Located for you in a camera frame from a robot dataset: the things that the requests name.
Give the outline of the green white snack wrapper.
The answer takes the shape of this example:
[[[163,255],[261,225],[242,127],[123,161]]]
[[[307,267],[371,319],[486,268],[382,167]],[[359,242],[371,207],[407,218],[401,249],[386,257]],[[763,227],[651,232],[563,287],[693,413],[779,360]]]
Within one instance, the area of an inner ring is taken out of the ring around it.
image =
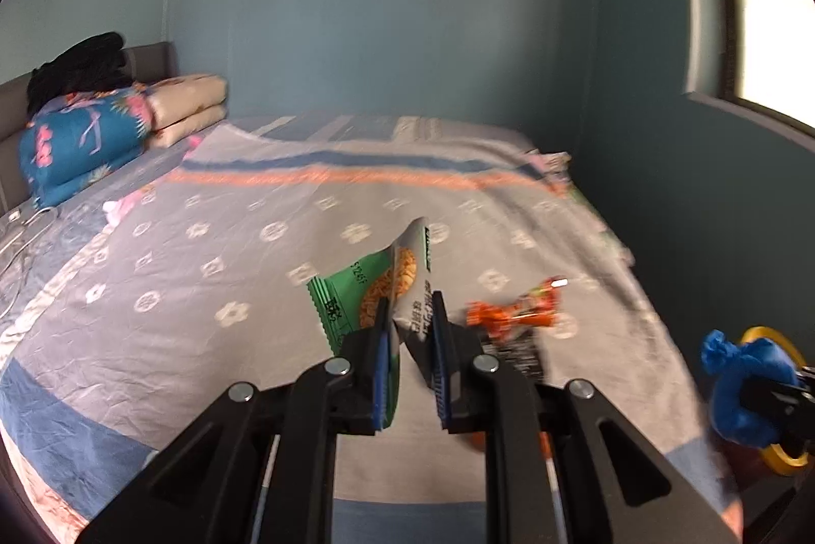
[[[384,250],[354,261],[328,277],[309,279],[309,297],[333,353],[345,338],[365,329],[374,332],[378,300],[390,299],[390,380],[386,428],[399,398],[400,350],[406,348],[425,381],[432,380],[429,328],[432,319],[431,249],[423,217],[413,220]]]

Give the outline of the orange snack wrapper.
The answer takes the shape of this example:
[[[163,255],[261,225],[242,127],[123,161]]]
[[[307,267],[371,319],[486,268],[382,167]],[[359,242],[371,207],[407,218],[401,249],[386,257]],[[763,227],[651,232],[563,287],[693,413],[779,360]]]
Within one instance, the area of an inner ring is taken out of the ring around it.
[[[552,328],[557,323],[565,277],[552,277],[520,295],[514,303],[496,305],[474,301],[467,305],[466,324],[485,333],[493,344],[503,344],[522,330]]]

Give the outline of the yellow rimmed trash bin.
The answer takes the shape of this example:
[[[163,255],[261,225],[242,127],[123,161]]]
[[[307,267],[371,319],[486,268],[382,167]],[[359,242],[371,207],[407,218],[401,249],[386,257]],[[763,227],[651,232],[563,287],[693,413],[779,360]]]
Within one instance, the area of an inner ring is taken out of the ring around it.
[[[813,460],[813,368],[789,338],[768,326],[747,329],[742,344],[771,340],[796,365],[797,386],[765,377],[748,378],[742,387],[741,405],[771,421],[778,440],[761,452],[775,474],[790,476],[804,470]]]

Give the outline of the black plastic bag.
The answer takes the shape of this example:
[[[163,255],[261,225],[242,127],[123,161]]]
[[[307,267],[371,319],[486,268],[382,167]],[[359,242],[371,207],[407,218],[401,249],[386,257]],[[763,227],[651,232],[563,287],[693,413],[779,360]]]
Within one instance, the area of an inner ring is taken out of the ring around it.
[[[492,340],[485,329],[476,328],[475,331],[483,351],[500,362],[510,363],[532,383],[546,382],[546,358],[532,329],[520,328],[499,341]]]

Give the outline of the grey patterned bed blanket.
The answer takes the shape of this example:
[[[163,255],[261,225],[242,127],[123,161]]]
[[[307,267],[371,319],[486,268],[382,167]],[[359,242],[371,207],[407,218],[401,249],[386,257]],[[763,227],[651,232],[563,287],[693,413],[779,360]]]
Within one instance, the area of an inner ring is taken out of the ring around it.
[[[74,196],[4,278],[18,301],[2,323],[2,439],[48,540],[73,541],[235,381],[279,386],[326,358],[308,282],[416,219],[454,320],[565,279],[554,326],[533,336],[546,380],[591,381],[741,527],[683,355],[562,155],[223,123]]]

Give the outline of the beige folded quilt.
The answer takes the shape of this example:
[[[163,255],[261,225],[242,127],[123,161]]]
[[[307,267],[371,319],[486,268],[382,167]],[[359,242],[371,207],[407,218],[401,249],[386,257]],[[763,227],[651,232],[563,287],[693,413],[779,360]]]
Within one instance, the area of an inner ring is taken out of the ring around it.
[[[169,148],[200,130],[221,122],[227,116],[228,85],[221,76],[195,73],[155,83],[148,102],[153,129],[151,148]]]

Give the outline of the blue floral folded quilt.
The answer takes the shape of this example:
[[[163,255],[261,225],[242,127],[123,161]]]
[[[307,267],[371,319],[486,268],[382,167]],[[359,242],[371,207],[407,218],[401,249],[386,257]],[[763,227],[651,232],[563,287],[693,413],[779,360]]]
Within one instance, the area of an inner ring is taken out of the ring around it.
[[[54,98],[19,140],[19,167],[37,209],[58,206],[138,158],[153,129],[145,86]]]

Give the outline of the black clothing pile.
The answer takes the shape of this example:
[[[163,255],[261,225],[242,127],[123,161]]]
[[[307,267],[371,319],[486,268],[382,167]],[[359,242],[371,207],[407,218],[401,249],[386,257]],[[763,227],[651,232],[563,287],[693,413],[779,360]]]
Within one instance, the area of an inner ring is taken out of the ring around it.
[[[103,32],[80,40],[54,60],[33,69],[26,88],[26,112],[32,119],[47,102],[59,96],[109,92],[128,88],[132,82],[123,36],[119,32]]]

